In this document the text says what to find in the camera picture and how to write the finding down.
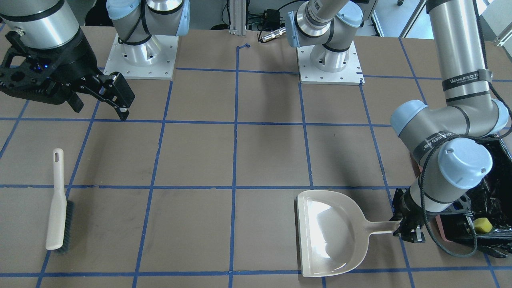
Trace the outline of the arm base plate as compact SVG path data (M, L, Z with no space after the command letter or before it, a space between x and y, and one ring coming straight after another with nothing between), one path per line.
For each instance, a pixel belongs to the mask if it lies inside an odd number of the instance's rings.
M172 80L178 36L153 35L137 46L119 44L114 38L104 73L121 73L127 80Z
M344 52L327 50L323 45L296 48L303 84L365 84L355 43Z

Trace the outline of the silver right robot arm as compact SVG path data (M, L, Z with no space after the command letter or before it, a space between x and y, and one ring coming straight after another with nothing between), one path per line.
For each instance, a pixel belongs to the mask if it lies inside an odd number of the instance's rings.
M188 0L108 0L117 38L102 72L66 0L2 0L11 44L1 63L1 91L52 105L84 106L78 93L110 105L126 120L135 99L127 78L170 79L177 40L190 28Z

